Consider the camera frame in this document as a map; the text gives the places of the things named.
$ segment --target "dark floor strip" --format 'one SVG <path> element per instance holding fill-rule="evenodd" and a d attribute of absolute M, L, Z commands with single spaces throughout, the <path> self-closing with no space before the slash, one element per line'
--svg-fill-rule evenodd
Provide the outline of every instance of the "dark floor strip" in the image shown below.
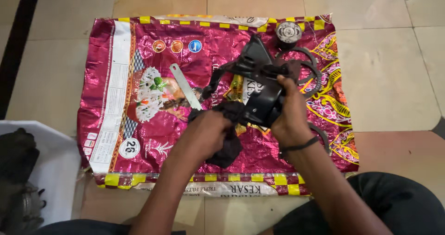
<path fill-rule="evenodd" d="M 20 0 L 0 64 L 0 119 L 6 117 L 37 0 Z"/>

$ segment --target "hand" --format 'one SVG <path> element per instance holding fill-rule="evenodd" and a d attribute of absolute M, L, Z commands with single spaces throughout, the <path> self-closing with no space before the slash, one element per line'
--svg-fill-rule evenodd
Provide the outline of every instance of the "hand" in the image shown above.
<path fill-rule="evenodd" d="M 193 120 L 172 148 L 169 157 L 198 166 L 223 148 L 225 130 L 233 124 L 223 114 L 206 111 Z"/>
<path fill-rule="evenodd" d="M 292 79 L 278 75 L 277 81 L 286 90 L 281 115 L 270 128 L 278 142 L 284 146 L 300 146 L 314 135 L 309 129 L 306 101 Z"/>

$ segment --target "green leaf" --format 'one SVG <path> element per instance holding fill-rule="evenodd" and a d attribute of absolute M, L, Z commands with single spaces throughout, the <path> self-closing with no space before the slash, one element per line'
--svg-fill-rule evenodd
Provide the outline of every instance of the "green leaf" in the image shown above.
<path fill-rule="evenodd" d="M 154 79 L 154 83 L 158 86 L 159 84 L 162 83 L 162 78 L 161 78 L 161 77 L 156 77 L 156 78 Z"/>

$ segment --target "rice image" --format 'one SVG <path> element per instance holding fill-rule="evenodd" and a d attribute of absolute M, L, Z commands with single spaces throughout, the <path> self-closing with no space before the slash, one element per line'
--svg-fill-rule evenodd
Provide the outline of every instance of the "rice image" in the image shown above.
<path fill-rule="evenodd" d="M 165 83 L 163 83 L 161 74 L 154 67 L 148 67 L 143 73 L 137 92 L 136 117 L 143 123 L 150 121 L 151 118 L 168 101 L 162 95 Z"/>

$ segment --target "circular icon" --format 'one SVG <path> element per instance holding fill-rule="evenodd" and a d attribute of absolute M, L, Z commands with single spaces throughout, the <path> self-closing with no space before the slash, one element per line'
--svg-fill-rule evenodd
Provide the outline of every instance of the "circular icon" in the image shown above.
<path fill-rule="evenodd" d="M 153 51 L 155 52 L 161 52 L 165 49 L 165 43 L 162 40 L 156 40 L 153 43 Z"/>
<path fill-rule="evenodd" d="M 131 137 L 124 140 L 119 147 L 119 154 L 124 158 L 134 158 L 141 150 L 141 145 L 137 139 Z"/>
<path fill-rule="evenodd" d="M 190 44 L 189 44 L 189 50 L 191 52 L 198 52 L 201 50 L 202 47 L 203 46 L 201 45 L 201 41 L 199 41 L 197 39 L 192 40 L 192 42 L 190 42 Z"/>
<path fill-rule="evenodd" d="M 173 40 L 170 46 L 172 52 L 174 53 L 181 52 L 183 47 L 184 44 L 181 42 L 181 40 Z"/>

